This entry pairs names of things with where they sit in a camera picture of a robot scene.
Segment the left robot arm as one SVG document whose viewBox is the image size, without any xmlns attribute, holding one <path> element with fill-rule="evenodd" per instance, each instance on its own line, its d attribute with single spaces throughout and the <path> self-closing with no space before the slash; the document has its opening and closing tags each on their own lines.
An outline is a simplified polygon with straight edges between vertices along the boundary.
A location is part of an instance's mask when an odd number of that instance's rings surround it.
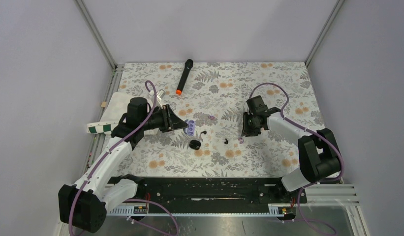
<svg viewBox="0 0 404 236">
<path fill-rule="evenodd" d="M 107 213 L 131 199 L 145 198 L 145 187 L 136 180 L 123 179 L 113 187 L 106 185 L 119 164 L 143 139 L 147 130 L 170 132 L 188 124 L 174 114 L 169 105 L 151 106 L 147 99 L 130 99 L 127 111 L 111 132 L 111 138 L 98 159 L 73 185 L 63 185 L 58 192 L 60 220 L 73 227 L 95 233 Z"/>
</svg>

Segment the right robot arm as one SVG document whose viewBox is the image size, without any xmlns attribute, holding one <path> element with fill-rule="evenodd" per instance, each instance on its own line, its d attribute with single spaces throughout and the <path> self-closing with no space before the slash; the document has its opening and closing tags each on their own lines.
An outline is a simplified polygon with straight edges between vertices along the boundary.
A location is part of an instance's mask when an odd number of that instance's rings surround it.
<svg viewBox="0 0 404 236">
<path fill-rule="evenodd" d="M 274 131 L 298 148 L 299 167 L 284 175 L 275 189 L 280 202 L 289 202 L 295 190 L 341 172 L 340 152 L 331 130 L 312 131 L 288 121 L 279 108 L 268 108 L 261 96 L 248 99 L 247 105 L 248 111 L 243 113 L 243 137 Z"/>
</svg>

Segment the purple earbud charging case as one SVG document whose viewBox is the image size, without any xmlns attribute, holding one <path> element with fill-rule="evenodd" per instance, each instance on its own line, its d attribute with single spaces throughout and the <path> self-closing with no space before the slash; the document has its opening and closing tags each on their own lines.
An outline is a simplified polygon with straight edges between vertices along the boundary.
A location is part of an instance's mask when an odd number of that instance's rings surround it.
<svg viewBox="0 0 404 236">
<path fill-rule="evenodd" d="M 186 119 L 185 122 L 187 123 L 187 127 L 184 128 L 184 133 L 193 136 L 195 133 L 195 121 Z"/>
</svg>

